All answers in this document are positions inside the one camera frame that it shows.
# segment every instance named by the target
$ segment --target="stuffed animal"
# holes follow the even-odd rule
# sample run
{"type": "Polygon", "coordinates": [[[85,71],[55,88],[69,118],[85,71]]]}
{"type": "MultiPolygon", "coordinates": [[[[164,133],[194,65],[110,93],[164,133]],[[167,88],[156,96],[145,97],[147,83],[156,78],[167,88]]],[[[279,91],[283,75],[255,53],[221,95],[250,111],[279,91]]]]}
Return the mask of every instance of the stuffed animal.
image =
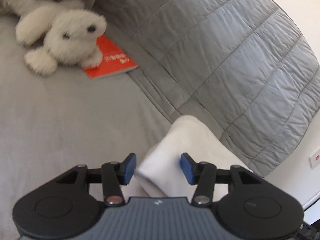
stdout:
{"type": "Polygon", "coordinates": [[[6,0],[20,16],[16,26],[18,43],[30,46],[45,34],[44,45],[29,51],[24,59],[37,74],[50,75],[59,64],[97,67],[102,53],[96,39],[107,23],[103,16],[84,10],[80,0],[6,0]]]}

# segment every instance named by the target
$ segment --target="white towel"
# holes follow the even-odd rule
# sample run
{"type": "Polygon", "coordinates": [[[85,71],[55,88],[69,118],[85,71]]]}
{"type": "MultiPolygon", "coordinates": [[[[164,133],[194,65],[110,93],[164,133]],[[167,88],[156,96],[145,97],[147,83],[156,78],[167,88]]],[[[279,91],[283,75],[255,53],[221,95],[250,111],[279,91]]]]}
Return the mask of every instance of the white towel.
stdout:
{"type": "MultiPolygon", "coordinates": [[[[178,118],[165,138],[150,149],[135,171],[135,178],[151,197],[181,197],[191,200],[196,186],[190,186],[180,168],[181,154],[187,152],[196,162],[206,161],[218,169],[238,164],[247,168],[198,119],[178,118]]],[[[228,193],[227,185],[215,186],[214,201],[228,193]]]]}

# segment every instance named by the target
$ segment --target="electrical socket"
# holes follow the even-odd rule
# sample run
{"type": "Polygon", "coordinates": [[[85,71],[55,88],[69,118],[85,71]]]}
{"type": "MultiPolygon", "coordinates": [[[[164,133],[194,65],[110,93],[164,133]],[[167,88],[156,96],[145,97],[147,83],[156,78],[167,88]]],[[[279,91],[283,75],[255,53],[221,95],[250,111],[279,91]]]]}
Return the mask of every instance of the electrical socket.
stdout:
{"type": "Polygon", "coordinates": [[[309,157],[309,161],[312,169],[320,163],[320,148],[309,157]]]}

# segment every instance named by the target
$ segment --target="gray fabric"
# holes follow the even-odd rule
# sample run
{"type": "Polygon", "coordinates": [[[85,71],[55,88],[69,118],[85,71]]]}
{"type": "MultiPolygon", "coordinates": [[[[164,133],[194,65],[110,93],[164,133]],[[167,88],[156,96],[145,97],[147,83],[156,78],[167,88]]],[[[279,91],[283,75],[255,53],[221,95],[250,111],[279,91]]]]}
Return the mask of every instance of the gray fabric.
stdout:
{"type": "MultiPolygon", "coordinates": [[[[91,80],[70,67],[35,76],[17,22],[0,17],[0,240],[19,236],[11,212],[20,197],[78,163],[98,168],[130,152],[140,162],[171,126],[127,74],[91,80]]],[[[100,185],[90,193],[102,199],[100,185]]]]}
{"type": "Polygon", "coordinates": [[[319,64],[272,0],[98,0],[155,63],[130,73],[173,122],[182,114],[266,176],[296,148],[320,104],[319,64]]]}

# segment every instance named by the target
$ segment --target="plush toy eye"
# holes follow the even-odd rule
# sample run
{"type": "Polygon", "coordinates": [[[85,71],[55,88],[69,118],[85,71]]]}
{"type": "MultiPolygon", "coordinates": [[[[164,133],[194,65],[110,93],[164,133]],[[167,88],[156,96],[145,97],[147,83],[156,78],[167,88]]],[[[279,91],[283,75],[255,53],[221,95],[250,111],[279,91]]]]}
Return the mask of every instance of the plush toy eye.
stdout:
{"type": "Polygon", "coordinates": [[[87,28],[87,31],[89,33],[94,33],[96,31],[97,27],[95,25],[90,25],[88,28],[87,28]]]}
{"type": "Polygon", "coordinates": [[[65,33],[65,34],[62,36],[62,38],[64,38],[65,40],[68,40],[68,39],[70,39],[70,36],[69,36],[67,33],[65,33]]]}

